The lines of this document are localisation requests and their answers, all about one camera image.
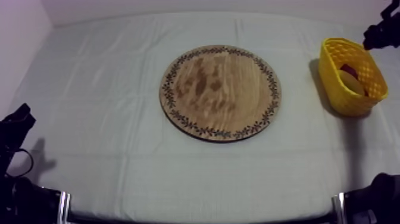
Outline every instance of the plastic basket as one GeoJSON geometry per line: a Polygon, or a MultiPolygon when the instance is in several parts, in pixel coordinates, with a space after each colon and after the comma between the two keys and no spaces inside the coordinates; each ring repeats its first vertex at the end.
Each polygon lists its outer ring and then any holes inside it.
{"type": "Polygon", "coordinates": [[[332,107],[346,116],[368,113],[388,96],[388,86],[371,55],[364,48],[344,38],[325,39],[321,47],[319,73],[332,107]],[[347,64],[357,71],[358,81],[367,95],[348,89],[339,77],[339,69],[347,64]]]}

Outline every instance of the white wall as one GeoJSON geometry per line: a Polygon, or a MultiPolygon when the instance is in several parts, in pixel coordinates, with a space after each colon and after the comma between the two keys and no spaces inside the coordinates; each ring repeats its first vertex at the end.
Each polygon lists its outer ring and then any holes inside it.
{"type": "Polygon", "coordinates": [[[43,0],[55,25],[120,15],[243,11],[293,15],[355,26],[380,21],[391,0],[43,0]]]}
{"type": "Polygon", "coordinates": [[[51,29],[40,0],[0,0],[0,119],[51,29]]]}

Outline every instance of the wooden tray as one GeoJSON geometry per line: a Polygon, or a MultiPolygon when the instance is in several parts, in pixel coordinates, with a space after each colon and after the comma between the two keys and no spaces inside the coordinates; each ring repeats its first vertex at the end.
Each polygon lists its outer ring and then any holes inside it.
{"type": "Polygon", "coordinates": [[[233,46],[203,46],[171,63],[160,86],[170,121],[207,141],[232,142],[266,128],[281,99],[278,78],[260,57],[233,46]]]}

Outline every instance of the white tablecloth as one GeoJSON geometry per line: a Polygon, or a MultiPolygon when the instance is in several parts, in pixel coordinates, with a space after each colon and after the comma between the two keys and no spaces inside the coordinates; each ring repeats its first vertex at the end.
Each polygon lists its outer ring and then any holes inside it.
{"type": "Polygon", "coordinates": [[[372,50],[389,98],[361,120],[324,107],[321,41],[363,41],[366,27],[266,14],[143,15],[60,27],[24,78],[10,111],[37,118],[39,185],[73,195],[72,209],[160,222],[260,222],[326,214],[331,197],[399,173],[400,52],[372,50]],[[258,54],[282,86],[275,121],[242,142],[191,138],[165,117],[167,66],[203,45],[258,54]]]}

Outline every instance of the wood grain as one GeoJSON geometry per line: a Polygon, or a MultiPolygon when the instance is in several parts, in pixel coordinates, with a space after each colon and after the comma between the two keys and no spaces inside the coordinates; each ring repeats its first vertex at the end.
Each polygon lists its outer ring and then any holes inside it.
{"type": "Polygon", "coordinates": [[[160,103],[182,131],[207,141],[249,138],[267,127],[281,99],[278,78],[260,57],[233,46],[193,49],[171,63],[160,103]]]}

